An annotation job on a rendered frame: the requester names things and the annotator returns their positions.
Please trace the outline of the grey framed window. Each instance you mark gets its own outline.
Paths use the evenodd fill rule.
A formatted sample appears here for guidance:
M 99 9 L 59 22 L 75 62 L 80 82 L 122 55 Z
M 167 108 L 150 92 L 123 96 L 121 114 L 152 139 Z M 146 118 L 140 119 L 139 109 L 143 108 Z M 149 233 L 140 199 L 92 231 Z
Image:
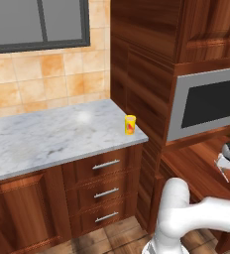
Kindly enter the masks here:
M 89 45 L 87 0 L 0 0 L 0 54 Z

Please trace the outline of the tall wooden cupboard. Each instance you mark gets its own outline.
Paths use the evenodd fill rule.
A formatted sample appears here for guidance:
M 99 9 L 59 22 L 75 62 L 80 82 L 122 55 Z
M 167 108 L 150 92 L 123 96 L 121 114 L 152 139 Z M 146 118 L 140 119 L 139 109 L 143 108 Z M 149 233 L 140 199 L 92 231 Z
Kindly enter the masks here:
M 136 217 L 152 233 L 159 209 L 162 151 L 176 143 L 230 134 L 230 125 L 167 141 L 176 79 L 230 68 L 230 58 L 176 63 L 182 0 L 111 0 L 111 98 L 137 118 L 143 146 Z

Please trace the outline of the silver microwave oven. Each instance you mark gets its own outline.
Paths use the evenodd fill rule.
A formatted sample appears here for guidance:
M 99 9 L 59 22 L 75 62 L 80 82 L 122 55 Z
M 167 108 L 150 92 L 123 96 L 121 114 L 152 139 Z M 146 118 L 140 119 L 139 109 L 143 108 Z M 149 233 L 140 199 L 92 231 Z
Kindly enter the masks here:
M 179 75 L 167 141 L 230 125 L 230 68 Z

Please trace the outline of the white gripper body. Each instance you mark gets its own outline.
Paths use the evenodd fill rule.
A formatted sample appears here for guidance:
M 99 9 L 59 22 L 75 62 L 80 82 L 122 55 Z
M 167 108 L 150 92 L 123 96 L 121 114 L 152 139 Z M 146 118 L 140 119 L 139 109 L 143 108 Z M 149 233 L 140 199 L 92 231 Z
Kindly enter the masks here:
M 225 172 L 230 171 L 230 162 L 222 154 L 219 154 L 218 158 L 214 161 L 214 164 L 218 168 L 226 182 L 229 182 L 228 178 L 225 175 Z

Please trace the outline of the yellow smoothie cup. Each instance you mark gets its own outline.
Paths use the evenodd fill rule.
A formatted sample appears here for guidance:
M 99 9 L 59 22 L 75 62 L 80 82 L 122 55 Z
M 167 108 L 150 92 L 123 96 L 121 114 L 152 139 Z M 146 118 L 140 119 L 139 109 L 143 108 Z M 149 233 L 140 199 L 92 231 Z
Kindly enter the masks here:
M 136 117 L 134 115 L 125 116 L 125 134 L 133 135 L 135 133 Z

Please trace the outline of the wooden drawer front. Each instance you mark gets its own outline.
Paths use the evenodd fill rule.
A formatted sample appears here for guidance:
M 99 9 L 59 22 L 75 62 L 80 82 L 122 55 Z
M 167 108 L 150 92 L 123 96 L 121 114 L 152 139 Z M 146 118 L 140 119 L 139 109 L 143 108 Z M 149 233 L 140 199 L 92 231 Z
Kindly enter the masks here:
M 74 215 L 70 218 L 72 237 L 77 238 L 85 233 L 94 231 L 108 224 L 130 217 L 135 214 L 135 210 L 136 200 L 131 196 L 127 196 L 125 198 L 120 198 L 107 204 L 89 209 L 78 215 Z M 95 219 L 97 217 L 102 217 L 114 211 L 118 211 L 119 214 L 95 223 Z
M 138 184 L 139 173 L 137 171 L 131 171 L 115 174 L 96 182 L 92 182 L 91 184 L 68 190 L 66 192 L 66 197 L 69 215 L 73 216 L 103 202 L 123 197 L 126 194 L 135 193 L 137 191 Z M 95 194 L 110 191 L 114 188 L 119 188 L 119 190 L 106 196 L 94 198 Z
M 139 170 L 142 160 L 142 150 L 143 145 L 138 144 L 63 164 L 62 174 L 65 188 L 71 190 L 77 185 L 90 184 L 101 177 Z M 92 167 L 95 165 L 100 165 L 115 159 L 120 160 L 120 162 L 113 166 L 92 170 Z

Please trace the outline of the wooden cupboard door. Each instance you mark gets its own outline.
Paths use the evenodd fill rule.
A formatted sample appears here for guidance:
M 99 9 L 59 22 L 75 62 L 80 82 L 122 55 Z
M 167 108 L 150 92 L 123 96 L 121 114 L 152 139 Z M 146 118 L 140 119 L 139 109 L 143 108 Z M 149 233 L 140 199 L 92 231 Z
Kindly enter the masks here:
M 70 238 L 60 166 L 0 182 L 0 254 L 36 254 Z
M 182 0 L 175 62 L 230 58 L 230 0 Z

